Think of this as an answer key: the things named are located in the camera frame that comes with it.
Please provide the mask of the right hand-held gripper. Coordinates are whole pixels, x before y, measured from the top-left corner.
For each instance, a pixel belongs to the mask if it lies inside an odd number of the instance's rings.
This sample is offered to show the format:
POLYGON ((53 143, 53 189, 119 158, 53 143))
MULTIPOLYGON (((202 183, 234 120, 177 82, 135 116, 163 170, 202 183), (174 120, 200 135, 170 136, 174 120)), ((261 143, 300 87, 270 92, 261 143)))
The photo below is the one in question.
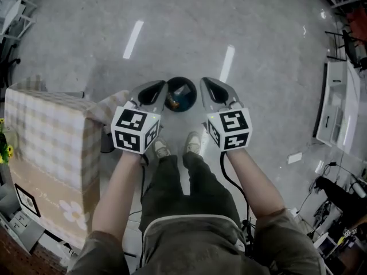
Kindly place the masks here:
POLYGON ((200 91, 206 112, 206 130, 220 151, 248 146, 252 135, 251 118, 236 91, 211 77, 200 80, 200 91))

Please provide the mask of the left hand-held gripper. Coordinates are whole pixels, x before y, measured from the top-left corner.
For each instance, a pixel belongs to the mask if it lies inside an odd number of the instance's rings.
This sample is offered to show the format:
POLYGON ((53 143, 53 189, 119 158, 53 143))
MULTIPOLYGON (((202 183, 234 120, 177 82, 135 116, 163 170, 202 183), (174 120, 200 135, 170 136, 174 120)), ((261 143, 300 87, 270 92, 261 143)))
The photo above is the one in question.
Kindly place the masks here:
POLYGON ((127 102, 116 108, 111 123, 114 147, 144 154, 159 133, 168 84, 151 81, 134 88, 127 102))

